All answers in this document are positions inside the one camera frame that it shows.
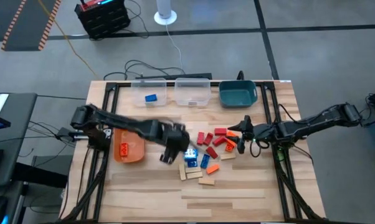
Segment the wooden tabletop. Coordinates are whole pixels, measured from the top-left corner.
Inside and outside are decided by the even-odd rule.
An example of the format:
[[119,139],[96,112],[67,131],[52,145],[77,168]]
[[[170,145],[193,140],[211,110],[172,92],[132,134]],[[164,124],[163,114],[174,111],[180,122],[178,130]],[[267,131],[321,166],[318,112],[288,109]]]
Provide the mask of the wooden tabletop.
[[[290,82],[275,81],[278,102],[283,104],[290,114],[299,119],[293,85]],[[87,103],[99,108],[105,92],[105,82],[94,81],[90,85]],[[174,100],[173,87],[168,90],[166,106],[155,108],[137,108],[128,87],[120,90],[117,114],[137,119],[169,117],[186,124],[191,139],[197,139],[197,133],[214,132],[214,128],[226,128],[237,124],[244,115],[250,115],[253,124],[266,123],[261,91],[258,89],[258,101],[250,108],[224,109],[220,106],[218,87],[212,87],[212,96],[207,106],[178,106]],[[268,93],[269,105],[272,99]],[[308,150],[305,141],[297,146]],[[220,154],[225,145],[215,148]],[[79,141],[75,148],[70,169],[69,199],[64,216],[75,206],[80,185],[80,176],[87,141]],[[100,222],[259,222],[283,221],[282,206],[276,181],[270,149],[262,151],[258,158],[253,158],[246,145],[246,151],[235,159],[220,161],[210,159],[210,164],[219,164],[220,169],[211,177],[215,186],[199,185],[198,179],[181,181],[178,165],[183,162],[181,154],[168,166],[159,161],[164,147],[146,141],[146,155],[143,161],[134,164],[120,164],[113,159],[111,147],[110,160],[103,192]],[[316,176],[311,160],[306,156],[290,151],[297,190],[309,206],[324,217]],[[88,155],[84,169],[82,192],[85,191],[92,152]],[[293,205],[288,190],[287,199],[290,214]],[[93,194],[88,217],[92,217],[96,194]]]

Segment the blue lego brick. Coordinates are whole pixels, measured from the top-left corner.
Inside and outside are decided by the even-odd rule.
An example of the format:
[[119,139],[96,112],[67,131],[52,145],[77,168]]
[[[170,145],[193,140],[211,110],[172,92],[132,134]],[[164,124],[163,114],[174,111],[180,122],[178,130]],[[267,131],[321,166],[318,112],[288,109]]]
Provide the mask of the blue lego brick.
[[184,154],[184,160],[186,162],[197,161],[198,155],[199,151],[197,149],[187,149],[187,151]]
[[207,154],[203,155],[200,167],[203,169],[207,169],[209,160],[210,160],[210,156],[208,156]]
[[157,101],[157,96],[155,94],[153,95],[147,95],[145,96],[146,102],[154,102]]
[[189,162],[187,162],[187,167],[197,167],[197,161],[189,161]]

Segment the gray floor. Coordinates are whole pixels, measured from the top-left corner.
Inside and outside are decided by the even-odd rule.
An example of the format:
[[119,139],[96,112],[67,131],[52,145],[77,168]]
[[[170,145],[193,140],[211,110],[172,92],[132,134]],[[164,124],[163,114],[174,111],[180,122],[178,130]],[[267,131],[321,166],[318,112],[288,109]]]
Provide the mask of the gray floor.
[[[56,17],[69,35],[85,33],[74,14],[76,2],[63,1]],[[164,30],[152,20],[156,11],[154,1],[137,2],[148,30]],[[130,1],[126,5],[138,10]],[[375,0],[266,0],[261,5],[267,27],[375,24]],[[169,26],[170,30],[259,27],[251,0],[173,0],[173,7],[178,20]],[[142,32],[141,21],[134,19],[130,29]],[[53,27],[50,34],[60,32]],[[247,79],[272,79],[258,33],[179,35],[173,39],[181,49],[186,73],[211,72],[214,79],[234,79],[243,70]],[[269,33],[269,39],[280,79],[292,80],[302,116],[345,101],[361,109],[365,107],[364,97],[375,92],[375,30]],[[72,43],[101,77],[123,71],[124,63],[131,59],[157,67],[179,66],[178,52],[169,37]],[[158,75],[143,68],[136,71],[145,76]],[[41,52],[0,50],[0,91],[85,97],[93,79],[64,40],[48,41]],[[68,126],[75,107],[81,104],[83,101],[39,98],[32,120],[58,128]],[[375,223],[375,125],[368,129],[329,129],[310,136],[308,142],[328,218]],[[27,154],[32,147],[35,155],[53,156],[62,143],[26,140],[21,154]],[[68,148],[62,154],[72,153],[73,149]],[[30,162],[31,158],[22,161]],[[45,210],[51,212],[56,208]],[[27,211],[24,223],[46,222],[55,216]]]

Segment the teal bowl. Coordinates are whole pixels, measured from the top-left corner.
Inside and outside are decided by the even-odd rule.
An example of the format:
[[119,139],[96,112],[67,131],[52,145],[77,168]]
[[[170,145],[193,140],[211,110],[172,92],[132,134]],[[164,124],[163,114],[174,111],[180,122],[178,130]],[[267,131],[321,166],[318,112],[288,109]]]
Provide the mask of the teal bowl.
[[233,80],[219,84],[219,100],[224,108],[250,107],[257,99],[257,89],[253,81]]

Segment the clear plastic container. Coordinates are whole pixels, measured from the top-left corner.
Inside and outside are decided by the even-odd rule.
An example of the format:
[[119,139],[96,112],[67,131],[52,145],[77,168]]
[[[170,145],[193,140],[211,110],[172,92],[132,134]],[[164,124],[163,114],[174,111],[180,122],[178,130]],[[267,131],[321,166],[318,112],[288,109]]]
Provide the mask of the clear plastic container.
[[206,106],[211,98],[210,80],[207,78],[177,78],[174,96],[182,106]]
[[[167,103],[167,83],[165,78],[132,80],[131,89],[135,106],[164,106]],[[157,96],[157,101],[146,102],[145,96]]]

